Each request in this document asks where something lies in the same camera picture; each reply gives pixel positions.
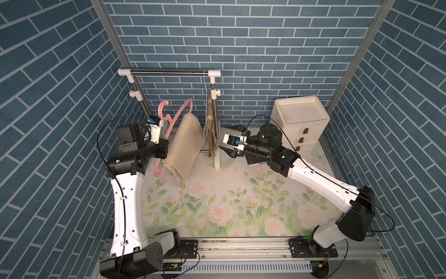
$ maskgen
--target vent grille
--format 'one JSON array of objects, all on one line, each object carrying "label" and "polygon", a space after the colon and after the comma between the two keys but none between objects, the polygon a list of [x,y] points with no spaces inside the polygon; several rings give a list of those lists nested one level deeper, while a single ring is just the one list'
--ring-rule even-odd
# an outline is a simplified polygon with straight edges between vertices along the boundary
[{"label": "vent grille", "polygon": [[[182,266],[182,272],[193,267],[195,262]],[[310,261],[277,262],[204,262],[187,273],[297,273],[312,272]]]}]

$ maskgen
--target white pipe connector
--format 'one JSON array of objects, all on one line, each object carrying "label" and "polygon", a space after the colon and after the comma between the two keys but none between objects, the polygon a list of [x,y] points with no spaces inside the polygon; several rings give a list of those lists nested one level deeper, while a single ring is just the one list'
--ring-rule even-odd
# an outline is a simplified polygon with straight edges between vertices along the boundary
[{"label": "white pipe connector", "polygon": [[211,99],[212,100],[216,100],[217,96],[221,95],[221,91],[220,90],[211,90]]},{"label": "white pipe connector", "polygon": [[143,96],[142,96],[142,94],[141,94],[141,92],[138,90],[138,91],[133,91],[133,90],[131,90],[130,92],[129,92],[129,95],[130,95],[130,97],[132,97],[132,98],[136,98],[138,101],[142,101],[143,100]]},{"label": "white pipe connector", "polygon": [[130,69],[118,69],[118,75],[127,76],[128,82],[135,83],[135,78],[130,73]]},{"label": "white pipe connector", "polygon": [[207,71],[207,76],[209,77],[220,77],[222,75],[222,72],[220,70],[208,70]]}]

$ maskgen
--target pink rose pattern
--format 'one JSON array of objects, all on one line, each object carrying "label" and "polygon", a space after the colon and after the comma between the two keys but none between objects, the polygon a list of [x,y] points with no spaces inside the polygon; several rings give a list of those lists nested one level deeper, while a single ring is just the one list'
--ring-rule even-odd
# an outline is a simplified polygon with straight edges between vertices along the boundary
[{"label": "pink rose pattern", "polygon": [[246,181],[233,185],[225,195],[211,197],[207,194],[212,193],[214,185],[197,181],[161,199],[166,193],[162,189],[166,177],[160,177],[156,189],[150,188],[150,197],[144,201],[144,206],[152,209],[144,223],[152,227],[164,223],[184,236],[277,237],[308,235],[315,226],[341,213],[311,189],[292,197],[292,185],[286,186],[289,179],[266,164],[249,170],[254,175],[244,172]]}]

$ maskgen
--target white drawer cabinet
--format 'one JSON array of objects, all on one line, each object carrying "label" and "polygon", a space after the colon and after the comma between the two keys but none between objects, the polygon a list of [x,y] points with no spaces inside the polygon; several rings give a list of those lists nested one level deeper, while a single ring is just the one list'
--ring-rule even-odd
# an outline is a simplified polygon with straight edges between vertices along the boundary
[{"label": "white drawer cabinet", "polygon": [[[271,119],[282,128],[296,151],[304,151],[316,145],[330,116],[316,96],[303,96],[275,100]],[[292,149],[285,136],[282,145]]]}]

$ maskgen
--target brown towel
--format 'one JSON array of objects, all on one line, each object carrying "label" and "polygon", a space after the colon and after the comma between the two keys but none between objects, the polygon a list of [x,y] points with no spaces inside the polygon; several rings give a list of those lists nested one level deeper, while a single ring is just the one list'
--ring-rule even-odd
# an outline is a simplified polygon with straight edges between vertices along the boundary
[{"label": "brown towel", "polygon": [[189,178],[192,165],[200,153],[205,140],[197,117],[186,113],[181,120],[175,137],[169,144],[167,158],[162,165],[170,170],[180,186]]},{"label": "brown towel", "polygon": [[217,150],[217,145],[215,144],[215,128],[214,128],[214,107],[212,106],[211,96],[208,95],[207,98],[207,111],[206,111],[206,139],[209,144],[209,151],[207,155],[209,157],[214,156],[215,151]]}]

